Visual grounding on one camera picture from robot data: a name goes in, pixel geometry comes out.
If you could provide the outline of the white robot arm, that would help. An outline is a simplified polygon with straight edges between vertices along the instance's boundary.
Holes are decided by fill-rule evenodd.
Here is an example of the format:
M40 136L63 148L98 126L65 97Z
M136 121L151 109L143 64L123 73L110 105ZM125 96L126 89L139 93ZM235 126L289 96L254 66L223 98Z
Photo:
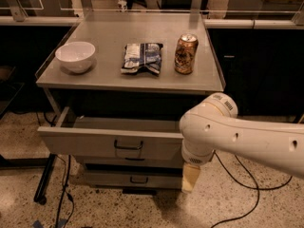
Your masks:
M304 178L304 125L242 120L236 103L224 93L214 93L184 113L180 133L185 193L193 190L200 167L217 150Z

